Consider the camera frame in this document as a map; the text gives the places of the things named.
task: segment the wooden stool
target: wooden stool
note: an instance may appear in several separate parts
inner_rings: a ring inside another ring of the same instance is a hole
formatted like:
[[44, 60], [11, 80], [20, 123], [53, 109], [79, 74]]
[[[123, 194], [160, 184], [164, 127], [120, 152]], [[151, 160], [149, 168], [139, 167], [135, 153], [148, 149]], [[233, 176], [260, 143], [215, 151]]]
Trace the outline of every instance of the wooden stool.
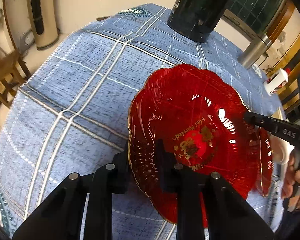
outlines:
[[[9, 84], [5, 80], [5, 77], [8, 74], [13, 74], [14, 79], [20, 85], [22, 85], [25, 82], [25, 80], [23, 79], [23, 77], [20, 75], [19, 71], [16, 68], [17, 61], [19, 61], [19, 62], [22, 61], [22, 59], [20, 60], [20, 54], [19, 54], [19, 51], [17, 51], [17, 50], [15, 50], [14, 52], [10, 53], [5, 58], [0, 59], [0, 82], [2, 83], [2, 85], [4, 85], [4, 87], [7, 89], [8, 92], [10, 92], [10, 94], [13, 97], [15, 97], [16, 91], [13, 90], [12, 85]], [[9, 102], [7, 100], [7, 98], [6, 98], [6, 96], [4, 96], [1, 93], [0, 93], [0, 101], [3, 104], [5, 104], [8, 108], [10, 108], [12, 102], [11, 101]]]

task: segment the black bottle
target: black bottle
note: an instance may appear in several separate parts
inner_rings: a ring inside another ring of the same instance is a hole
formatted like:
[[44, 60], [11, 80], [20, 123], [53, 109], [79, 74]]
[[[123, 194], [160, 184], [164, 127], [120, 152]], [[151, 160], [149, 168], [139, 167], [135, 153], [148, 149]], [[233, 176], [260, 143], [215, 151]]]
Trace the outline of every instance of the black bottle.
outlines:
[[229, 0], [176, 0], [167, 24], [177, 33], [205, 42], [226, 10]]

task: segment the hand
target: hand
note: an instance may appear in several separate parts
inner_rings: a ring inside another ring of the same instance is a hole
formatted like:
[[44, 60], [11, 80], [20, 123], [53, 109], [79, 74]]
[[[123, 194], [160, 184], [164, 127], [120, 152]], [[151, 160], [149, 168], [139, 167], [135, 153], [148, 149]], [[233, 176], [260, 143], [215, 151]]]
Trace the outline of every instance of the hand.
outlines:
[[[290, 160], [288, 162], [288, 167], [286, 171], [286, 176], [284, 178], [284, 183], [283, 183], [283, 188], [281, 192], [281, 198], [284, 199], [286, 197], [291, 197], [292, 192], [293, 192], [293, 185], [295, 182], [300, 183], [300, 170], [297, 172], [293, 169], [294, 165], [294, 151], [291, 152], [290, 154]], [[300, 209], [300, 197], [296, 196], [294, 198], [290, 199], [289, 206], [295, 205], [296, 209]]]

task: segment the floor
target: floor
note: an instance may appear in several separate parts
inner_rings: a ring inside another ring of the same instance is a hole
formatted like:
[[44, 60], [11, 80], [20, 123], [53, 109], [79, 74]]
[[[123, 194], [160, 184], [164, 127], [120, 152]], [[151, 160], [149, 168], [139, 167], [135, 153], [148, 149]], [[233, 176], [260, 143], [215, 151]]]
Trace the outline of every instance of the floor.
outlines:
[[[28, 53], [23, 58], [23, 60], [26, 62], [26, 65], [27, 65], [29, 71], [31, 72], [31, 74], [33, 74], [42, 65], [42, 63], [45, 62], [45, 60], [49, 57], [49, 55], [56, 49], [56, 47], [67, 36], [68, 36], [68, 34], [60, 34], [58, 42], [46, 50], [41, 50], [41, 51], [37, 50], [35, 44], [30, 47]], [[0, 131], [2, 129], [4, 121], [6, 120], [8, 113], [9, 113], [9, 109], [5, 105], [1, 104], [1, 106], [0, 106]]]

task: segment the window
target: window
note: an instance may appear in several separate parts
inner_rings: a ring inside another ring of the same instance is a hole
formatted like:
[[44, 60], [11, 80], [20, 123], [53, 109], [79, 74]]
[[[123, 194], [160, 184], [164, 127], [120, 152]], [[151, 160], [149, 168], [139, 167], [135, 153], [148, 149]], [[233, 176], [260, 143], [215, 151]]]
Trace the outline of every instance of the window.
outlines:
[[228, 7], [255, 33], [260, 33], [270, 23], [282, 0], [232, 0]]

